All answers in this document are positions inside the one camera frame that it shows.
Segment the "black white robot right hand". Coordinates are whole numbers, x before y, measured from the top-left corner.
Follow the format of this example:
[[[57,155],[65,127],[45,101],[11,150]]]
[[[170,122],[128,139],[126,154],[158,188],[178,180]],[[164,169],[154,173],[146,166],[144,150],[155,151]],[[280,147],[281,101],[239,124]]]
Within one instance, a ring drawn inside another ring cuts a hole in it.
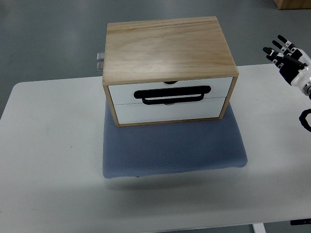
[[[277,50],[263,48],[266,58],[279,69],[289,85],[303,89],[311,81],[311,58],[285,37],[278,35],[277,38],[282,42],[272,41]]]

